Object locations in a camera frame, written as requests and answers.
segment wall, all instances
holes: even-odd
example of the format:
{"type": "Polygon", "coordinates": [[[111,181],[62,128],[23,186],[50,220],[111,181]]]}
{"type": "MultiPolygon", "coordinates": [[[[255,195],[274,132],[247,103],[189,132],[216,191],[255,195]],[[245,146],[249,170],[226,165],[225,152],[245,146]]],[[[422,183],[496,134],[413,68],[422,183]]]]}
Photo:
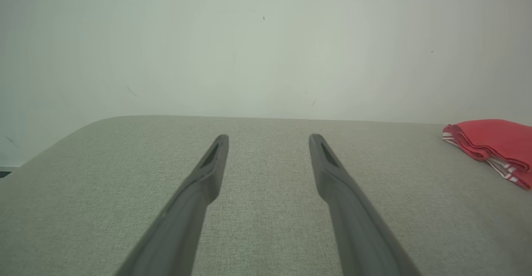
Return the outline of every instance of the wall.
{"type": "Polygon", "coordinates": [[[530,9],[532,0],[0,0],[0,166],[119,115],[532,124],[530,9]]]}

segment red cloth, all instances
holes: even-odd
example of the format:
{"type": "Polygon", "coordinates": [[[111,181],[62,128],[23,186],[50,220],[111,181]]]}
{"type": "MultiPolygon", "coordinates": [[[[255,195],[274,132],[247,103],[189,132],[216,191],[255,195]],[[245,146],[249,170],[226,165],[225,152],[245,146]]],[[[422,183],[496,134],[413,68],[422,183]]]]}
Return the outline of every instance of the red cloth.
{"type": "Polygon", "coordinates": [[[500,157],[519,170],[530,172],[532,127],[499,119],[473,120],[451,126],[451,134],[471,157],[500,157]]]}

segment textured tablecloth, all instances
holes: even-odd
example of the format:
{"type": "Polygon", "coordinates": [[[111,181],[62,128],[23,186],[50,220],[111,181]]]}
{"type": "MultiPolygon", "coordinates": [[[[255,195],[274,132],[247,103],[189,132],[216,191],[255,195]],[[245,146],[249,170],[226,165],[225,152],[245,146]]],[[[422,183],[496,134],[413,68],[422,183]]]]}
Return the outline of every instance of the textured tablecloth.
{"type": "Polygon", "coordinates": [[[229,156],[193,274],[341,275],[308,135],[322,134],[422,274],[532,272],[532,195],[443,141],[442,125],[126,116],[0,180],[0,275],[111,275],[219,134],[229,156]]]}

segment folded red cloth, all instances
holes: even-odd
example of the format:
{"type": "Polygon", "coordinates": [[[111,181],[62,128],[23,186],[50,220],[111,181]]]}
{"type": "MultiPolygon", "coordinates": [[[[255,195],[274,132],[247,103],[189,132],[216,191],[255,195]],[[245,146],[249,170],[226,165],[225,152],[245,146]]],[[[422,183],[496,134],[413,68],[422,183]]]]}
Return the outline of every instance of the folded red cloth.
{"type": "Polygon", "coordinates": [[[465,121],[447,125],[443,140],[485,160],[504,179],[531,189],[532,127],[499,119],[465,121]]]}

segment red and white striped fabric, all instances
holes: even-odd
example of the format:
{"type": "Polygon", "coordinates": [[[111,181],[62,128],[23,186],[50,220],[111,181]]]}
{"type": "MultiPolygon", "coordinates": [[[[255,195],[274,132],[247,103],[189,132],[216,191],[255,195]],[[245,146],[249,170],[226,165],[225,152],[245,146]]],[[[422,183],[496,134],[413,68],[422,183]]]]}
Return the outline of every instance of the red and white striped fabric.
{"type": "MultiPolygon", "coordinates": [[[[451,126],[452,125],[449,124],[444,128],[442,140],[462,150],[458,142],[453,137],[453,134],[451,134],[451,126]]],[[[488,158],[485,159],[485,161],[496,172],[498,172],[498,174],[502,178],[508,181],[511,181],[512,183],[515,183],[516,185],[518,185],[519,187],[522,187],[525,190],[530,190],[532,188],[530,187],[530,184],[529,184],[530,179],[532,179],[532,172],[528,172],[525,170],[519,170],[515,168],[514,166],[512,166],[511,164],[508,164],[504,159],[501,159],[500,157],[496,157],[494,155],[490,155],[488,158]]]]}

